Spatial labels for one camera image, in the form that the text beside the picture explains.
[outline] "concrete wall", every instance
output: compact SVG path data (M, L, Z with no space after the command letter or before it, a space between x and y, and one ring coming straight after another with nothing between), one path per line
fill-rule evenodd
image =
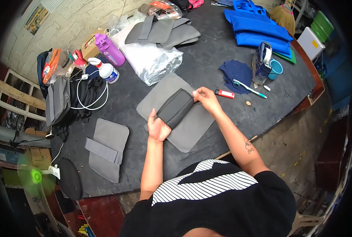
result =
M1 62L18 74L37 83L37 56L50 48L79 47L94 29L106 25L113 15L130 14L150 0L64 0L33 36L23 25L39 0L33 0L22 17L17 19L1 55ZM267 10L280 0L256 0Z

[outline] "blue cup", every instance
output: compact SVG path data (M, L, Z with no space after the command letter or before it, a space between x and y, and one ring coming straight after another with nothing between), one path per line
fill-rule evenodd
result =
M274 80L277 78L278 75L283 73L283 66L274 59L271 59L271 72L268 75L268 78Z

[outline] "pink bag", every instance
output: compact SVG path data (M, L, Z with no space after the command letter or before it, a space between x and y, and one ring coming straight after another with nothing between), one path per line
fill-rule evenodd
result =
M194 8L198 8L204 3L204 0L189 0L189 3L193 5Z

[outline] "black table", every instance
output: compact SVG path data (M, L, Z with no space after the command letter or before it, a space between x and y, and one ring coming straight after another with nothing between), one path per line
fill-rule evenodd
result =
M187 18L192 20L191 25L201 32L201 36L193 45L179 48L184 53L183 62L175 73L194 88L204 86L213 91L228 90L223 85L223 73L218 69L223 61L234 59L251 67L255 49L236 45L223 9L206 2L187 14ZM260 135L274 126L314 88L314 79L297 52L296 58L297 64L292 65L275 56L283 66L283 73L276 80L265 82L265 85L271 88L270 92L263 87L257 88L257 91L268 97L267 99L254 93L235 94L235 99L218 97L223 110L247 138ZM93 111L88 123L78 121L72 124L69 140L60 153L60 157L71 159L79 169L84 197L140 188L148 133L143 127L146 121L136 112L136 107L154 86L145 85L128 62L119 67L118 71L121 75L116 83L109 85L107 104L102 109ZM246 101L250 101L252 106L247 106ZM87 136L93 137L98 118L123 124L130 130L120 168L119 183L111 183L88 165L89 151L84 149L85 139ZM61 141L58 137L51 140L52 157L58 153L60 146ZM216 122L188 153L181 153L169 141L165 141L164 179L175 177L190 164L204 159L214 159L228 150Z

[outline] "black shirt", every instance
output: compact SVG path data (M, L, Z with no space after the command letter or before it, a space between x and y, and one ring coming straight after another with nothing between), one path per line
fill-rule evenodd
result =
M251 177L223 160L191 165L139 201L119 236L181 237L194 228L226 236L281 236L292 229L296 202L271 171Z

